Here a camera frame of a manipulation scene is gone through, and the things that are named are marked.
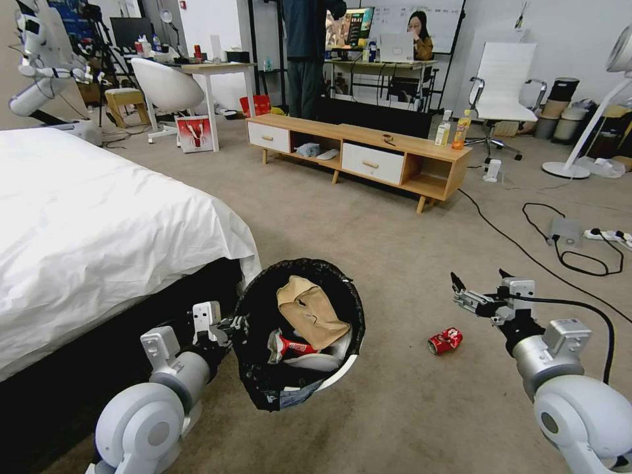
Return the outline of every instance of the red can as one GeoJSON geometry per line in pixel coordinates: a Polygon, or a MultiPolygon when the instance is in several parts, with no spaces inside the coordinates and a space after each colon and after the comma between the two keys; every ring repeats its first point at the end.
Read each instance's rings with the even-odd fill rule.
{"type": "Polygon", "coordinates": [[[457,328],[447,328],[428,339],[428,349],[436,356],[455,350],[463,341],[463,334],[457,328]]]}

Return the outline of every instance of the chair armrest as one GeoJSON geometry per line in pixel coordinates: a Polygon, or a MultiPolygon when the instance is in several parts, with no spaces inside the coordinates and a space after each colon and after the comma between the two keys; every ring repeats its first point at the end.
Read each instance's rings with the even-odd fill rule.
{"type": "Polygon", "coordinates": [[[479,98],[481,96],[481,94],[483,93],[483,89],[485,89],[485,79],[479,78],[479,77],[472,77],[469,80],[470,82],[474,82],[474,84],[472,84],[472,89],[469,92],[469,97],[472,96],[472,92],[474,91],[474,87],[478,87],[477,91],[476,91],[476,96],[474,97],[474,102],[470,102],[469,106],[470,108],[476,110],[476,104],[479,102],[479,98]]]}
{"type": "Polygon", "coordinates": [[[540,93],[538,95],[538,99],[535,102],[535,105],[533,107],[530,107],[530,110],[532,112],[535,112],[538,107],[540,107],[540,104],[542,103],[542,99],[544,99],[544,95],[546,94],[546,82],[539,80],[539,79],[528,79],[525,84],[530,84],[531,82],[537,82],[538,84],[540,84],[540,93]]]}

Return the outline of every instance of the whiteboard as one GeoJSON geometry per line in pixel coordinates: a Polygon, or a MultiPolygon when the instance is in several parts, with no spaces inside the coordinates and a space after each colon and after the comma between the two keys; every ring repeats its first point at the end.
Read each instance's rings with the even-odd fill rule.
{"type": "Polygon", "coordinates": [[[406,32],[411,13],[420,10],[426,13],[428,19],[427,28],[433,41],[433,52],[449,53],[462,6],[463,0],[427,0],[416,5],[375,7],[370,36],[377,38],[382,33],[406,32]]]}

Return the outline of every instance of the pants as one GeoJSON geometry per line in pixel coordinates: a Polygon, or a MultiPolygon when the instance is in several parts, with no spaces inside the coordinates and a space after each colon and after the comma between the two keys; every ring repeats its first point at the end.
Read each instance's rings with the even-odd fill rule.
{"type": "Polygon", "coordinates": [[[290,116],[316,119],[316,102],[323,83],[323,61],[319,59],[288,59],[290,85],[290,116]]]}

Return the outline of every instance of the drawer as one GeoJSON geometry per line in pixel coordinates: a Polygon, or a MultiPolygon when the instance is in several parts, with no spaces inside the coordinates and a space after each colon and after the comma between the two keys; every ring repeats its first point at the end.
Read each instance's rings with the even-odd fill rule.
{"type": "Polygon", "coordinates": [[[248,122],[248,138],[252,145],[290,152],[290,133],[285,128],[248,122]]]}
{"type": "Polygon", "coordinates": [[[399,184],[404,156],[349,143],[342,144],[342,168],[393,184],[399,184]]]}

